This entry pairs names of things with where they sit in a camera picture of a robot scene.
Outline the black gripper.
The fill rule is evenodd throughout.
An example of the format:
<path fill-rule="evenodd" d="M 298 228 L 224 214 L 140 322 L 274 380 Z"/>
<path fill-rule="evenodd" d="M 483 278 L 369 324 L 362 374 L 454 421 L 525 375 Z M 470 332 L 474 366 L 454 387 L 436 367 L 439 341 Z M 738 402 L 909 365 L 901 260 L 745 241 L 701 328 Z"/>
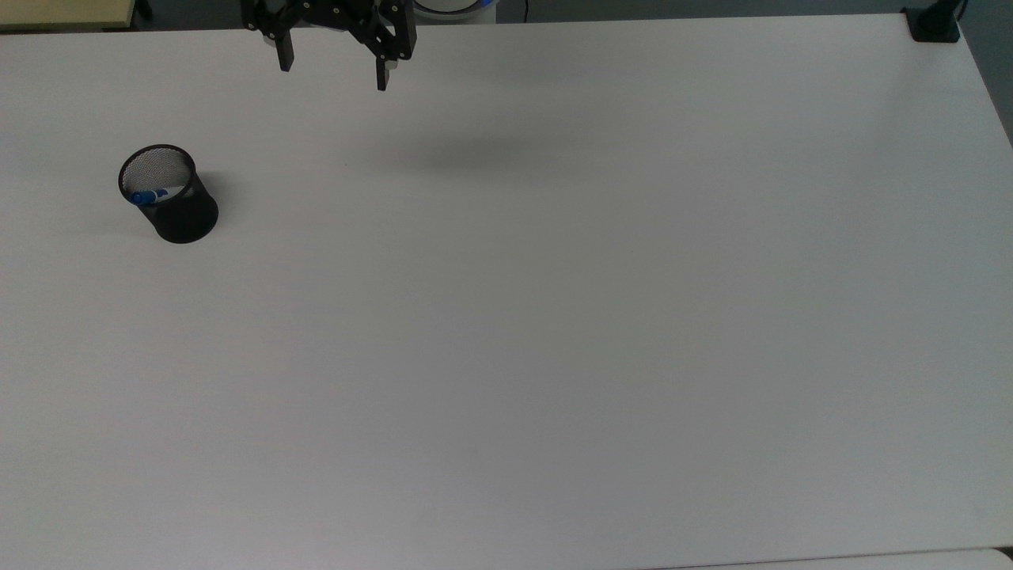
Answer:
<path fill-rule="evenodd" d="M 417 40 L 412 1 L 243 1 L 244 28 L 256 30 L 272 44 L 279 68 L 289 72 L 294 62 L 290 32 L 300 23 L 350 33 L 376 57 L 377 88 L 387 90 L 391 61 L 409 60 Z"/>

